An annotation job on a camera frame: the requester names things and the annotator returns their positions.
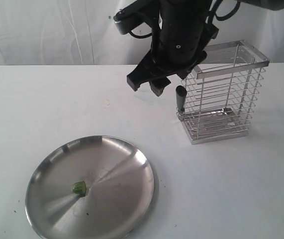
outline metal plate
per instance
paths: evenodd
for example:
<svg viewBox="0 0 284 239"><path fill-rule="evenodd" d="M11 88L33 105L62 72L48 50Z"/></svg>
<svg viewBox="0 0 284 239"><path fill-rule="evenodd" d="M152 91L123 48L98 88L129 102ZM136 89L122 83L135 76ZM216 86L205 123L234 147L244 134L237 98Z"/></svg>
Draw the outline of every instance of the metal plate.
<svg viewBox="0 0 284 239"><path fill-rule="evenodd" d="M72 193L85 181L86 195ZM90 136L52 152L33 173L26 213L46 239L120 239L141 221L154 193L144 154L114 137Z"/></svg>

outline wire basket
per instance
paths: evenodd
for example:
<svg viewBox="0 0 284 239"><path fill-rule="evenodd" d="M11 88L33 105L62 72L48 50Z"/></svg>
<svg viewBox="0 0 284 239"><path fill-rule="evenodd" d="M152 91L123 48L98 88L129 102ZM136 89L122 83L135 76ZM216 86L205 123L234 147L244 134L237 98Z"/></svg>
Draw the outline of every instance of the wire basket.
<svg viewBox="0 0 284 239"><path fill-rule="evenodd" d="M246 136L269 59L244 40L205 51L206 60L182 80L187 97L178 118L192 144Z"/></svg>

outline white curtain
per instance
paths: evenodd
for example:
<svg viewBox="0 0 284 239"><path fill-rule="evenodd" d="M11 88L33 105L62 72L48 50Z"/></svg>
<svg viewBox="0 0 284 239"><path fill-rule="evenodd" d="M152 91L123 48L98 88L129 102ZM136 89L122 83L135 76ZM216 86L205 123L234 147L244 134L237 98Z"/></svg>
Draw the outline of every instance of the white curtain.
<svg viewBox="0 0 284 239"><path fill-rule="evenodd" d="M131 2L0 0L0 65L137 64L151 39L120 35L112 19ZM225 0L218 14L235 3ZM273 59L284 59L284 10L243 3L233 18L215 23L220 32L212 44L246 39ZM150 28L144 24L134 32L144 35Z"/></svg>

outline table surface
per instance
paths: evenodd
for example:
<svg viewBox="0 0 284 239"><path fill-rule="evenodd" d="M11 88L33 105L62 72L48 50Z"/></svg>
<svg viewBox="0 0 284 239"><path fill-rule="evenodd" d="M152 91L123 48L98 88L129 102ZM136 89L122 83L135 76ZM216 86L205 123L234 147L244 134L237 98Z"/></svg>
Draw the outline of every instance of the table surface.
<svg viewBox="0 0 284 239"><path fill-rule="evenodd" d="M28 181L54 149L88 135L138 146L158 175L150 213L128 239L284 238L284 64L270 64L247 137L191 145L177 77L133 92L134 66L0 66L0 239L37 239Z"/></svg>

